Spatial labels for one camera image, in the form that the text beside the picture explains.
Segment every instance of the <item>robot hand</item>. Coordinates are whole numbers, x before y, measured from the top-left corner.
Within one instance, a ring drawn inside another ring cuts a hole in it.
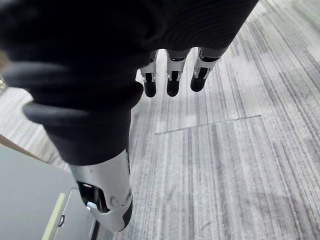
[[[209,73],[213,70],[217,61],[222,54],[227,50],[220,50],[198,47],[197,59],[194,66],[194,74],[191,80],[190,87],[194,92],[201,91],[206,83]],[[167,86],[166,92],[170,97],[174,97],[179,92],[179,83],[184,71],[186,58],[190,49],[183,51],[168,50],[167,55]],[[157,75],[157,54],[158,51],[153,51],[150,54],[150,63],[147,66],[140,68],[140,73],[144,83],[145,94],[152,98],[156,95],[156,75]]]
[[[200,91],[257,1],[0,0],[0,49],[11,60],[1,74],[32,95],[25,115],[44,126],[103,226],[119,232],[132,215],[137,69],[153,97],[157,50],[167,49],[167,93],[176,96],[186,57],[200,46],[191,80]]]

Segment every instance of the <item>black rubber fingertip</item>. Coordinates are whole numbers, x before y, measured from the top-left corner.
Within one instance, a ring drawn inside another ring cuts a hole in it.
[[[169,81],[166,85],[166,92],[170,97],[174,97],[179,92],[179,81]]]
[[[145,82],[144,83],[144,92],[147,97],[152,98],[156,95],[157,87],[156,82]]]
[[[200,92],[205,86],[206,80],[203,78],[192,77],[190,87],[194,92]]]

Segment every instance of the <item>gray desk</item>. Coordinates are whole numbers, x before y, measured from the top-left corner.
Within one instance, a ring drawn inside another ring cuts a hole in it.
[[[1,144],[0,206],[1,240],[92,238],[96,221],[71,173]],[[58,226],[62,215],[64,223]]]

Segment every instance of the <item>silver metal forearm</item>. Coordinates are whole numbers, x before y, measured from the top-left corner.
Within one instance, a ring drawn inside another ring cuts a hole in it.
[[[132,213],[132,190],[127,150],[95,165],[69,165],[84,204],[113,232],[123,230]]]

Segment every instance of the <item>ribbed black fabric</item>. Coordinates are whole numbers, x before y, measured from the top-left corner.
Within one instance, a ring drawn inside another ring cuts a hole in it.
[[[256,2],[3,0],[0,48],[12,61],[4,79],[31,93],[26,116],[66,162],[97,164],[128,147],[143,91],[136,70],[150,51],[225,48]]]

